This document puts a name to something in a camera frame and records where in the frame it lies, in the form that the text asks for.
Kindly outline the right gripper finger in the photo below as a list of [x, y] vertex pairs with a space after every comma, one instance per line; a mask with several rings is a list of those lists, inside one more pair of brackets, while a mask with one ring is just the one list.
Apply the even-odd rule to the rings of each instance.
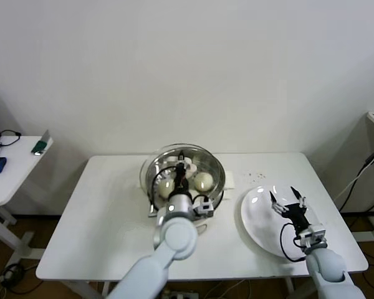
[[276, 200], [276, 197], [273, 195], [271, 191], [269, 193], [271, 196], [272, 209], [279, 215], [283, 215], [283, 213], [287, 212], [288, 208], [279, 204]]
[[306, 209], [306, 197], [302, 196], [301, 193], [294, 187], [290, 187], [292, 190], [292, 193], [295, 197], [294, 203], [292, 204], [293, 208], [298, 209]]

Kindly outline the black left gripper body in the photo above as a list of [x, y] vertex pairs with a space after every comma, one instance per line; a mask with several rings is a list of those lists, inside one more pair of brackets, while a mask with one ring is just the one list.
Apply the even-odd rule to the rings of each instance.
[[186, 170], [183, 164], [176, 165], [176, 177], [174, 179], [174, 193], [187, 194], [189, 191], [189, 183], [186, 178]]

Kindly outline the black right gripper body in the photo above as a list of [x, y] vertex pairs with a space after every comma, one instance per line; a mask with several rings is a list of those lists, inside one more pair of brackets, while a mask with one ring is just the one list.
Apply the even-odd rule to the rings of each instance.
[[310, 225], [310, 222], [305, 216], [306, 211], [307, 208], [305, 206], [295, 203], [286, 205], [285, 211], [282, 212], [283, 218], [287, 218], [292, 221], [296, 234], [300, 234], [303, 230], [308, 229]]

